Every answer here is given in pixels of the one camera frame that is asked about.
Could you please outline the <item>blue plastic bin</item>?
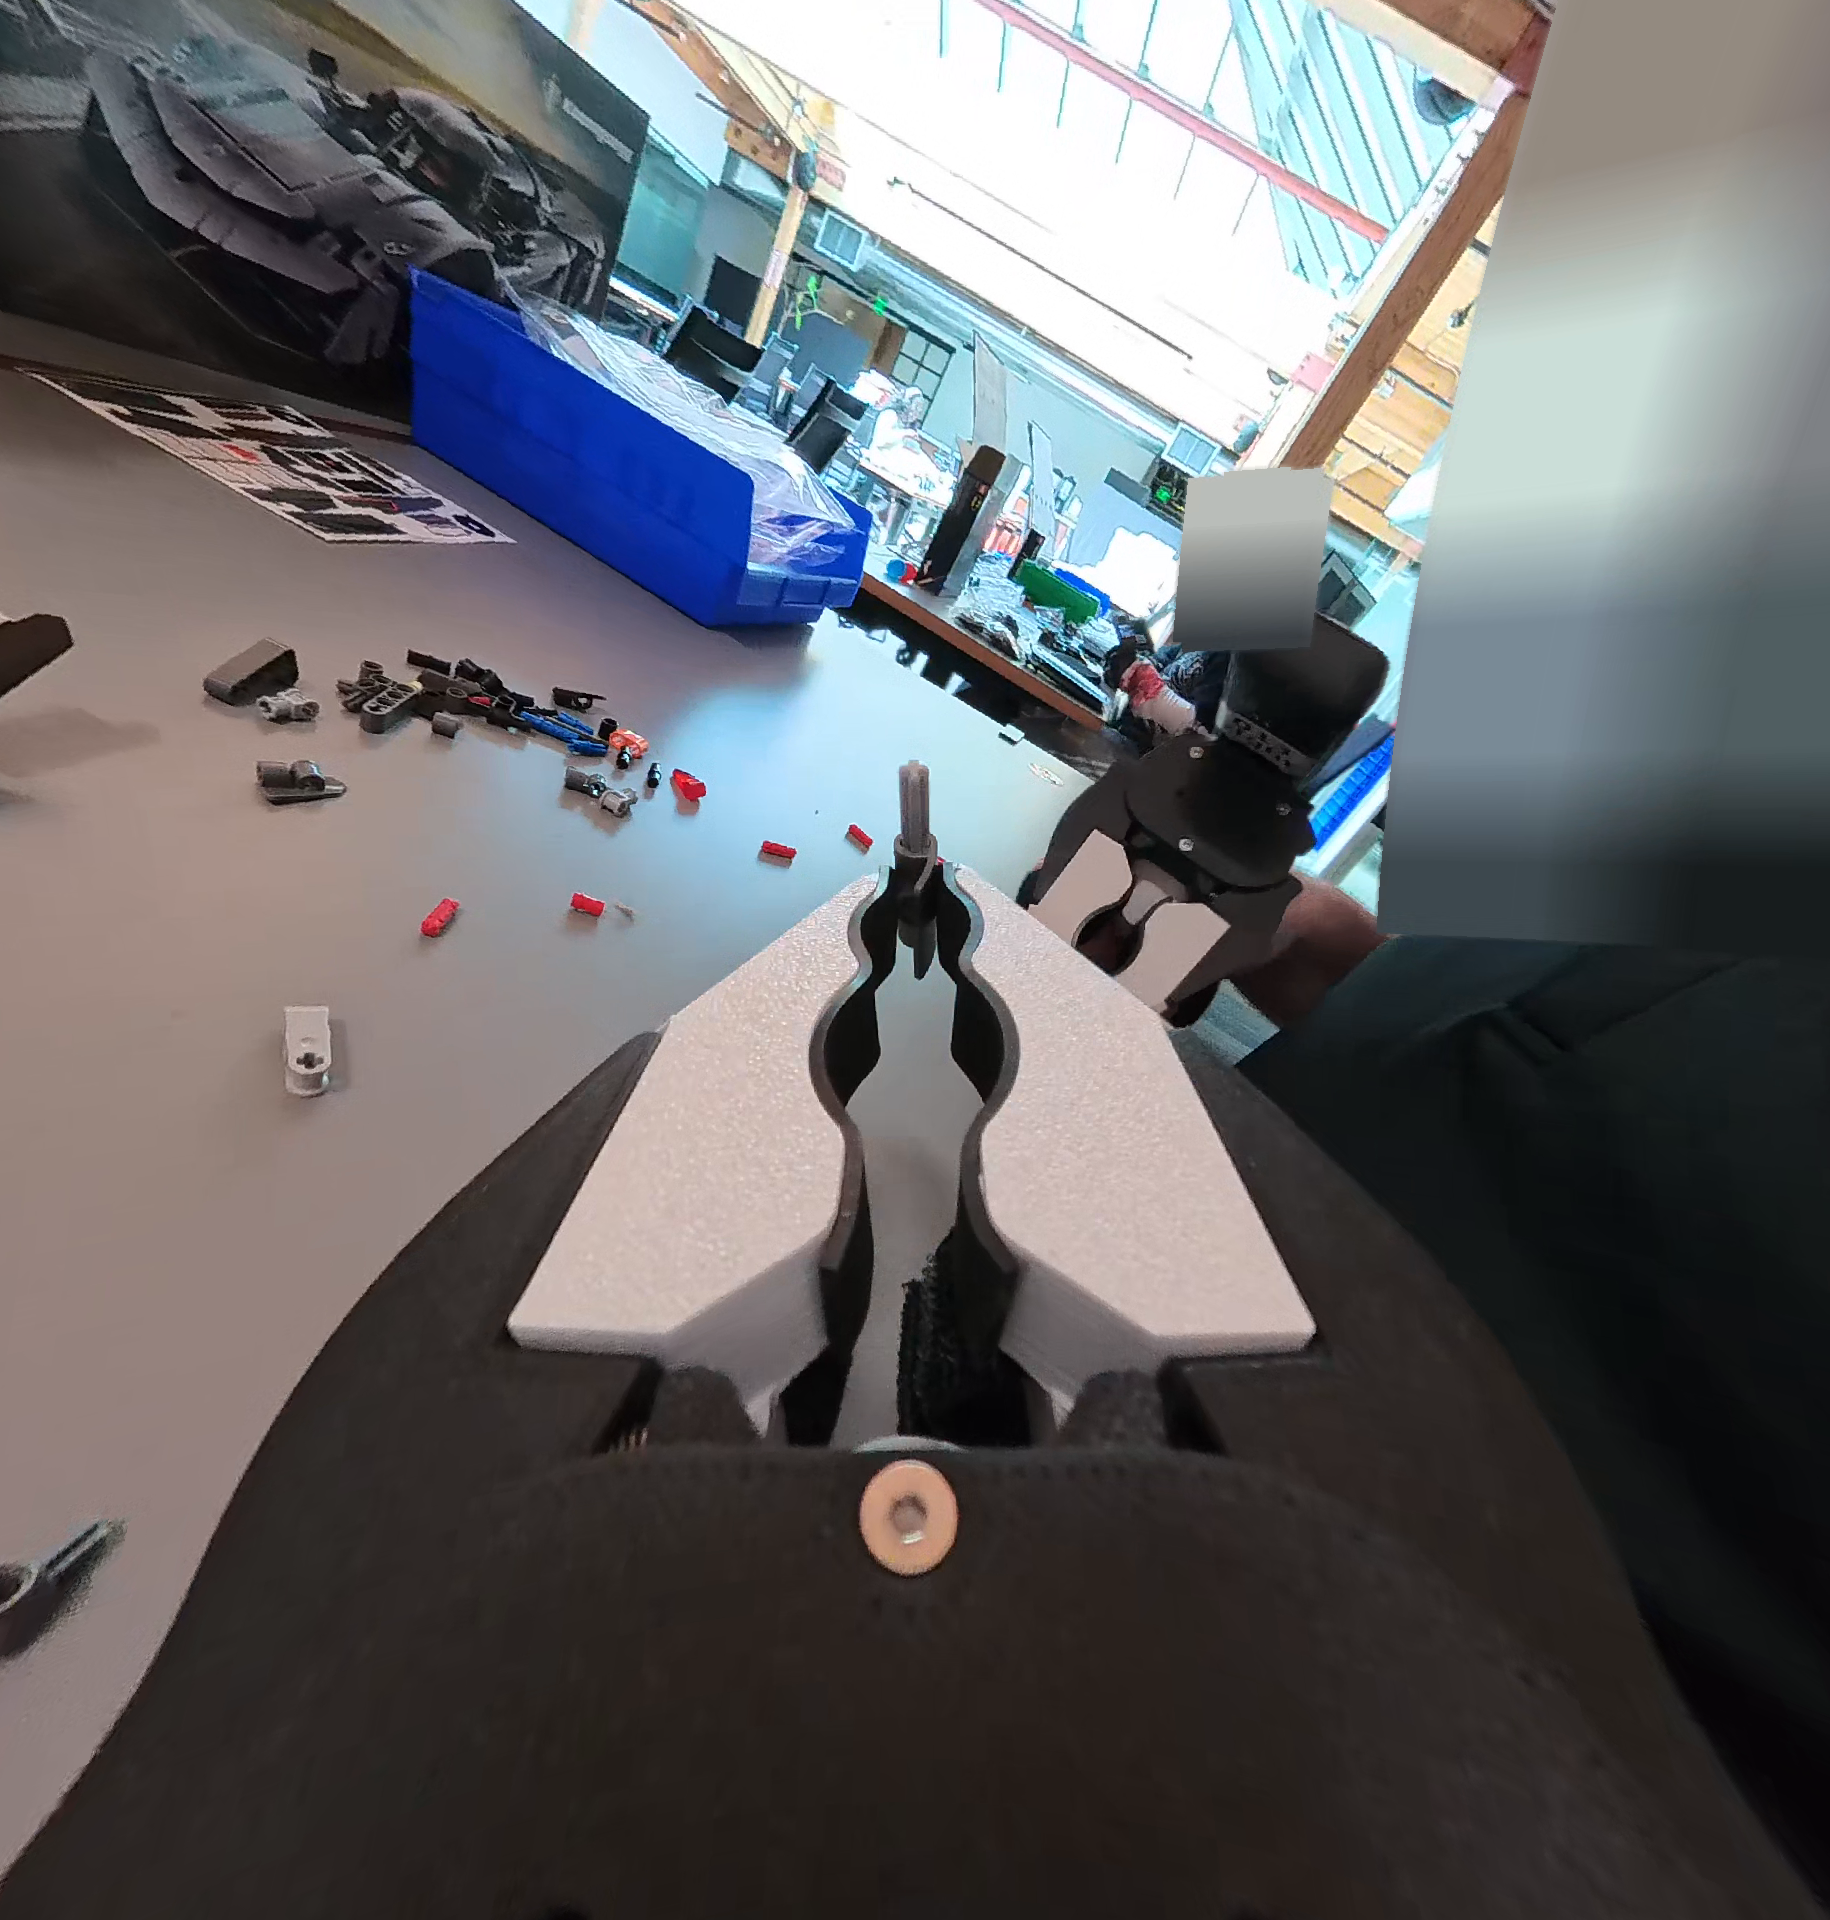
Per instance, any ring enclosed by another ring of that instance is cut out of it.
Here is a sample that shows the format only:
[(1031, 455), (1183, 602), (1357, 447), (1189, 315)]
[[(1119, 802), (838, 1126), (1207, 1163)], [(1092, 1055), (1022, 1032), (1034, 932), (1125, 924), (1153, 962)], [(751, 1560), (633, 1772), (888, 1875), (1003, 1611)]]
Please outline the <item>blue plastic bin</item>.
[(754, 560), (754, 478), (537, 345), (515, 309), (407, 277), (411, 437), (703, 628), (806, 625), (862, 587), (868, 523), (825, 560)]

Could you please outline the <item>black white sticker sheet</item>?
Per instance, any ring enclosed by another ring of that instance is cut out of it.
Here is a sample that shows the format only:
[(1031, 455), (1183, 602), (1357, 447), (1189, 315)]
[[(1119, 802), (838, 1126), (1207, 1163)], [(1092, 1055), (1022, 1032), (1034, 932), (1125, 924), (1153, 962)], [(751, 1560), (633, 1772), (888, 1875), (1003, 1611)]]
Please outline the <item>black white sticker sheet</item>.
[(206, 399), (92, 373), (36, 373), (36, 381), (316, 541), (510, 545), (490, 518), (285, 403)]

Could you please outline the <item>red ceiling pipe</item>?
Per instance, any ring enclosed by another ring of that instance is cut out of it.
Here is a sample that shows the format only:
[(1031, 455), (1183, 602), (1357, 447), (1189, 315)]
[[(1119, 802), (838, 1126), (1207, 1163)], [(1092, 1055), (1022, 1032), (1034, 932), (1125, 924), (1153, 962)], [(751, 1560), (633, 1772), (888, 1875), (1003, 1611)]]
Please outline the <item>red ceiling pipe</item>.
[(1134, 107), (1148, 110), (1155, 117), (1164, 117), (1167, 125), (1185, 131), (1192, 141), (1207, 143), (1218, 152), (1237, 158), (1257, 179), (1321, 212), (1322, 219), (1334, 222), (1334, 228), (1344, 228), (1357, 232), (1362, 242), (1377, 242), (1377, 247), (1388, 240), (1391, 228), (1373, 222), (1362, 207), (1327, 194), (1318, 179), (1294, 174), (1276, 156), (1267, 156), (1253, 141), (1240, 137), (1218, 116), (1212, 116), (1207, 110), (1189, 107), (1167, 88), (1144, 79), (1139, 67), (1127, 67), (1113, 59), (1106, 59), (1090, 39), (1083, 39), (1071, 28), (1061, 28), (1046, 11), (1031, 10), (1025, 4), (978, 4), (978, 7), (997, 14), (1004, 31), (1046, 45), (1049, 53), (1063, 59), (1069, 67), (1087, 71), (1100, 85), (1118, 91)]

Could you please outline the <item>clear plastic bags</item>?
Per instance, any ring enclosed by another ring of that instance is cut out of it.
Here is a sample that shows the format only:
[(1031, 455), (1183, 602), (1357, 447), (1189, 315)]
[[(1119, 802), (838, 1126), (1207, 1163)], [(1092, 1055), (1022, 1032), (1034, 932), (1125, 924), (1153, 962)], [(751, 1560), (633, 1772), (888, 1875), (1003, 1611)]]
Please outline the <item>clear plastic bags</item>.
[(637, 417), (672, 430), (754, 482), (751, 563), (843, 566), (838, 545), (855, 530), (843, 493), (786, 446), (777, 425), (729, 403), (698, 376), (553, 297), (516, 291), (515, 309), (536, 345), (572, 364)]

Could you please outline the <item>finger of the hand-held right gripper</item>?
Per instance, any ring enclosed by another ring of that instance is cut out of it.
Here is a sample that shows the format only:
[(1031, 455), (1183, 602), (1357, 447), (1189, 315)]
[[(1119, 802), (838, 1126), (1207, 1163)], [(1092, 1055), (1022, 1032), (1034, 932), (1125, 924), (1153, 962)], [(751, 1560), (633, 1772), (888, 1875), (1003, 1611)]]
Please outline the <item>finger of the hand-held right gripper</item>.
[(1079, 792), (1022, 882), (1025, 912), (1063, 947), (1083, 948), (1134, 894), (1131, 828), (1113, 792)]
[(1301, 876), (1215, 899), (1161, 896), (1135, 924), (1113, 981), (1171, 1031), (1192, 1026), (1224, 981), (1264, 968)]

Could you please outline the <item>person's right hand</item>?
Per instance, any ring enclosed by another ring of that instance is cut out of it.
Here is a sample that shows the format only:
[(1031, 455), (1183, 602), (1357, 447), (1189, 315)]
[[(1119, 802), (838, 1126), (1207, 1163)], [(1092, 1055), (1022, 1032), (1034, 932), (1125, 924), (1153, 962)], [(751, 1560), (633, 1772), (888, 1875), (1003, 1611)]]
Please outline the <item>person's right hand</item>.
[(1391, 936), (1360, 899), (1307, 876), (1284, 905), (1267, 956), (1218, 986), (1199, 1031), (1237, 1055), (1251, 1051), (1307, 1025), (1385, 947)]

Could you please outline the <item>black lego set box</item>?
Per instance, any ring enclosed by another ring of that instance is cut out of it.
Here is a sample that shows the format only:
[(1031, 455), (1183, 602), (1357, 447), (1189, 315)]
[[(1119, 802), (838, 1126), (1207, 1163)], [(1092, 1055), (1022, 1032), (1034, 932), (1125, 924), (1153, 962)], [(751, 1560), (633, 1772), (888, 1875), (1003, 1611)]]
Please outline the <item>black lego set box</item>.
[(414, 277), (602, 318), (646, 127), (526, 4), (0, 4), (0, 315), (406, 420)]

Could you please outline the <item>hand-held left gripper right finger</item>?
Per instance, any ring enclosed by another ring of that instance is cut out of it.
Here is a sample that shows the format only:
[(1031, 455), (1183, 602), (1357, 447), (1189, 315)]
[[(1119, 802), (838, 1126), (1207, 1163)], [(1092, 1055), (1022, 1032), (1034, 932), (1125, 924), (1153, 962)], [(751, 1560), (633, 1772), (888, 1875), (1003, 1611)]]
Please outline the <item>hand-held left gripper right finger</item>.
[(1107, 974), (1071, 944), (1100, 907), (1028, 907), (972, 868), (948, 868), (948, 899), (968, 920), (954, 1005), (987, 1005), (997, 1045), (961, 1198), (997, 1262), (993, 1343), (1046, 1419), (1106, 1375), (1305, 1357), (1310, 1304), (1148, 999), (1174, 905)]

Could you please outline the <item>pile of small lego pieces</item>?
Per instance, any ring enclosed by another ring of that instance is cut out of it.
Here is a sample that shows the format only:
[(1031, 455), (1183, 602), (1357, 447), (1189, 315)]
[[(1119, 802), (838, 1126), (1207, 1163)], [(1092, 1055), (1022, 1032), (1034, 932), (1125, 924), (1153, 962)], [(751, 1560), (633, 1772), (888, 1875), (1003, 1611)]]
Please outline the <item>pile of small lego pieces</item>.
[(363, 659), (332, 695), (366, 734), (421, 719), (436, 737), (461, 737), (466, 725), (537, 737), (563, 755), (563, 791), (619, 821), (663, 782), (646, 737), (623, 727), (608, 699), (586, 686), (556, 683), (536, 699), (487, 662), (407, 652), (403, 673)]

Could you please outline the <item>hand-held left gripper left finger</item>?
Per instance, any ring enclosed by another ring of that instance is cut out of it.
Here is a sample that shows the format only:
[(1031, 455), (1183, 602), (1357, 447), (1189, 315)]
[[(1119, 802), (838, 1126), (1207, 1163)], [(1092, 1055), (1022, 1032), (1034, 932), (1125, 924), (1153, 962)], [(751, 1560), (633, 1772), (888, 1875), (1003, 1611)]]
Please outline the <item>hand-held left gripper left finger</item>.
[(874, 1272), (849, 1102), (890, 971), (890, 886), (859, 876), (672, 1014), (506, 1336), (715, 1373), (758, 1431), (831, 1442)]

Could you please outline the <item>grey axle connector lego assembly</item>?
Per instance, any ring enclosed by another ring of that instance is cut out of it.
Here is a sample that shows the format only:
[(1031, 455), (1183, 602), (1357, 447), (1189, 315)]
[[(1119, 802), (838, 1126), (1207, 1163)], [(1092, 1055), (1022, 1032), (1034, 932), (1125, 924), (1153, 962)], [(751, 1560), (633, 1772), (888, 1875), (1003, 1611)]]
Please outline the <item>grey axle connector lego assembly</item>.
[(900, 831), (888, 894), (895, 907), (900, 947), (922, 981), (937, 956), (937, 870), (941, 847), (930, 831), (930, 767), (922, 759), (900, 766)]

